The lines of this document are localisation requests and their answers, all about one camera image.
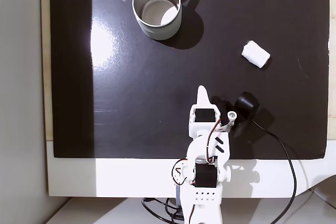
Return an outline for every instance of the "metal cup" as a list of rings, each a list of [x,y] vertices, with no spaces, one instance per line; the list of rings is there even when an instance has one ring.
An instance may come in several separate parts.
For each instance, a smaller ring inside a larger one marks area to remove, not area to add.
[[[133,0],[132,5],[142,31],[152,39],[169,39],[181,26],[181,0]]]

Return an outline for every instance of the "black wire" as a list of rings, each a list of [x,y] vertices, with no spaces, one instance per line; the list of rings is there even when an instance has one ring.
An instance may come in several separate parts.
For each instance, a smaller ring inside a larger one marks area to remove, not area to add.
[[[172,223],[175,223],[174,219],[178,220],[177,219],[177,213],[178,212],[181,212],[181,208],[180,209],[177,209],[175,213],[172,214]]]
[[[258,126],[260,129],[262,129],[263,131],[265,131],[267,134],[269,134],[270,136],[274,137],[276,140],[278,140],[278,142],[281,144],[283,150],[285,151],[286,153],[286,156],[287,156],[287,159],[288,159],[288,162],[289,162],[289,166],[290,166],[290,169],[292,171],[292,174],[293,174],[293,179],[294,179],[294,190],[293,190],[293,195],[292,197],[290,198],[290,201],[287,205],[287,207],[282,211],[282,213],[271,223],[271,224],[275,224],[278,220],[281,219],[282,216],[285,215],[285,213],[288,211],[288,209],[290,208],[290,206],[292,205],[293,201],[294,201],[294,198],[295,198],[295,195],[296,195],[296,189],[297,189],[297,181],[296,181],[296,175],[295,175],[295,171],[294,171],[294,167],[293,167],[293,164],[292,164],[292,161],[289,157],[289,154],[286,150],[286,147],[284,146],[283,142],[280,140],[280,138],[278,138],[276,135],[274,135],[273,133],[269,132],[267,129],[264,129],[263,127],[261,127],[259,124],[257,124],[253,119],[252,119],[252,122]]]
[[[150,208],[146,205],[146,203],[145,203],[145,202],[154,201],[154,200],[157,201],[157,202],[159,202],[160,204],[164,204],[165,206],[167,205],[167,210],[168,210],[168,207],[170,207],[170,208],[176,210],[175,213],[173,213],[173,214],[170,213],[169,211],[167,211],[167,213],[169,213],[169,215],[171,216],[172,221],[167,220],[167,219],[161,217],[160,215],[156,214],[156,213],[155,213],[152,209],[150,209]],[[160,200],[158,200],[158,199],[155,199],[155,198],[142,198],[142,200],[141,200],[141,204],[143,205],[143,207],[144,207],[144,208],[145,208],[151,215],[153,215],[154,217],[156,217],[156,218],[158,218],[159,220],[162,220],[162,221],[164,221],[164,222],[166,222],[166,223],[169,223],[169,224],[176,224],[176,222],[174,222],[174,219],[175,219],[175,220],[181,220],[181,221],[184,221],[184,219],[180,219],[180,216],[182,216],[182,215],[178,215],[178,213],[181,212],[182,209],[181,209],[181,208],[175,208],[175,207],[172,207],[172,206],[168,205],[168,202],[167,202],[167,201],[166,201],[166,203],[163,203],[162,201],[160,201]]]
[[[175,215],[176,220],[184,220],[183,215],[178,215],[178,214],[177,214],[178,212],[181,211],[181,208],[175,208],[175,207],[172,207],[172,206],[168,205],[168,203],[169,203],[169,199],[170,199],[170,198],[167,198],[166,203],[164,204],[164,209],[166,210],[166,213],[167,213],[170,217],[172,217],[173,215]],[[175,209],[176,211],[177,211],[177,210],[178,210],[178,211],[172,214],[171,212],[169,212],[168,207],[171,207],[171,208]]]
[[[193,208],[191,209],[191,213],[190,213],[190,216],[189,216],[189,224],[190,224],[190,221],[191,221],[191,216],[194,213],[194,210],[195,210],[195,205],[193,205]]]
[[[180,160],[178,160],[178,161],[175,163],[175,165],[174,165],[173,168],[172,168],[172,178],[173,178],[175,184],[177,184],[177,185],[179,185],[179,186],[183,185],[183,183],[185,182],[185,180],[187,179],[187,177],[184,178],[184,180],[182,181],[182,183],[178,183],[178,182],[175,180],[175,178],[174,178],[173,172],[174,172],[174,168],[175,168],[175,166],[178,164],[178,162],[183,161],[183,160],[186,161],[187,159],[186,159],[186,158],[181,158]]]
[[[167,220],[163,217],[161,217],[160,215],[156,214],[155,212],[153,212],[146,204],[145,204],[145,198],[143,198],[141,200],[141,204],[143,205],[143,207],[151,214],[153,215],[154,217],[158,218],[159,220],[162,220],[166,223],[169,223],[169,224],[174,224],[173,222],[171,222],[170,220]]]

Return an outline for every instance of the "white table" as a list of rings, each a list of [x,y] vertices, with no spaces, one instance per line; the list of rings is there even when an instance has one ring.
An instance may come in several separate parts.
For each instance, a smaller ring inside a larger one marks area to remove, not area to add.
[[[51,106],[49,0],[41,0],[45,126],[51,196],[175,197],[170,177],[174,159],[54,158]],[[336,174],[336,0],[330,1],[328,142],[323,159],[293,161],[297,194]],[[288,161],[230,160],[232,182],[223,197],[290,197],[293,179]]]

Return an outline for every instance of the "white robotic arm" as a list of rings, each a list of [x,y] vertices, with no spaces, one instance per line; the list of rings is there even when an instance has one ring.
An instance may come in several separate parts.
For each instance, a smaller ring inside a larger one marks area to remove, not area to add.
[[[220,204],[222,182],[230,181],[228,132],[237,114],[230,111],[226,125],[220,125],[220,111],[211,104],[203,86],[198,88],[197,103],[191,107],[189,136],[193,141],[187,156],[173,167],[172,176],[180,185],[180,200],[185,224],[222,224]]]

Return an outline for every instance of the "black surface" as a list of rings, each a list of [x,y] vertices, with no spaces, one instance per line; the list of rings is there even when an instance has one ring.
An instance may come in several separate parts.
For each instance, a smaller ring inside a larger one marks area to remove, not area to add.
[[[185,157],[200,84],[231,103],[251,92],[291,158],[324,157],[329,0],[182,2],[180,31],[158,42],[132,0],[50,0],[55,157]],[[240,55],[249,40],[271,53],[264,69]],[[230,157],[286,159],[254,125]]]
[[[195,169],[195,187],[216,188],[218,170],[215,165],[196,163]]]

